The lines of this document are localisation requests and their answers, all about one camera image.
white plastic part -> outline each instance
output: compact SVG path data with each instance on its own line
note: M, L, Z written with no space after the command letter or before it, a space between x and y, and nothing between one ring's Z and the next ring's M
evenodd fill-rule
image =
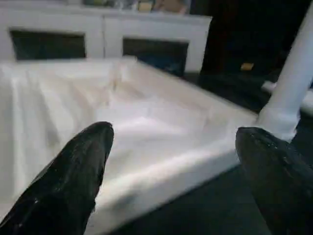
M313 3L304 18L268 104L256 125L290 141L296 133L299 110L313 77Z
M276 87L276 83L265 81L262 90L272 93L274 88ZM304 97L304 100L301 104L301 111L306 114L313 116L313 90L309 89Z
M113 123L87 235L109 232L237 165L237 128L256 118L135 59L2 64L0 72L0 219L66 139L91 122Z

white furniture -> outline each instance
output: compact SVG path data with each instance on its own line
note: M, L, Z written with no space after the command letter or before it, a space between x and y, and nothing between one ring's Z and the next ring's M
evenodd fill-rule
M42 164L53 158L54 139L48 139L45 149L44 136L53 136L55 129L61 137L65 134L61 125L47 124L48 119L84 123L76 114L87 113L91 122L113 123L114 143L87 235L109 232L237 165L237 128L256 118L134 59L7 64L0 72L0 219ZM67 95L69 84L60 86L60 79L83 85L80 91L86 89L89 98L98 97L100 89L103 102L94 109L94 119L83 102L70 110L77 99ZM87 89L86 82L96 87ZM39 84L46 105L32 84ZM50 118L40 119L45 107L57 113L49 109Z
M88 58L123 55L123 39L186 42L186 71L199 72L211 17L0 1L0 60L13 60L11 29L83 34Z

object on shelf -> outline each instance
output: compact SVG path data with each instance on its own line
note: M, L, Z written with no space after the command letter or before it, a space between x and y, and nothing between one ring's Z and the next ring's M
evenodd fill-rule
M84 0L84 4L123 10L137 10L137 0Z
M153 1L151 0L139 0L138 11L140 12L151 12L153 8Z
M156 0L153 10L184 15L188 13L189 7L190 2L188 0Z

